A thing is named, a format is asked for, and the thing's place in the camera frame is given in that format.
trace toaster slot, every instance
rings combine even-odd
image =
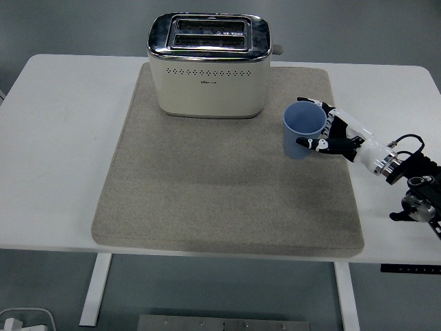
[[[242,20],[179,19],[177,29],[183,31],[244,32]]]
[[[197,48],[207,50],[246,50],[242,36],[177,34],[173,48]]]

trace plastic cup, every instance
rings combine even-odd
[[[298,101],[283,113],[283,150],[292,159],[304,159],[309,148],[296,143],[299,137],[317,139],[326,124],[325,111],[315,103]]]

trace table leg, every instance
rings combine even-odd
[[[334,262],[338,298],[342,312],[343,329],[345,331],[360,331],[355,296],[353,295],[351,271],[349,263]]]
[[[98,253],[96,256],[88,295],[85,298],[83,314],[81,315],[80,326],[96,325],[111,260],[111,253]]]

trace cream toaster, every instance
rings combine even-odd
[[[264,106],[273,47],[260,17],[164,14],[147,52],[159,106],[170,115],[244,119]]]

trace white table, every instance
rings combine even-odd
[[[111,253],[206,255],[109,247],[92,239],[95,207],[146,61],[71,55],[29,60],[0,107],[0,248],[109,253],[99,255],[107,257],[104,270]],[[441,164],[441,95],[424,68],[272,64],[325,69],[336,106],[373,130],[379,142],[419,134],[426,142],[423,153]],[[418,144],[402,146],[413,151]],[[401,209],[405,180],[390,186],[360,164],[349,163],[349,172],[365,248],[350,259],[308,259],[334,261],[337,275],[343,270],[346,276],[348,262],[441,264],[441,241],[428,224],[389,219],[390,212]],[[103,277],[97,279],[102,283]]]

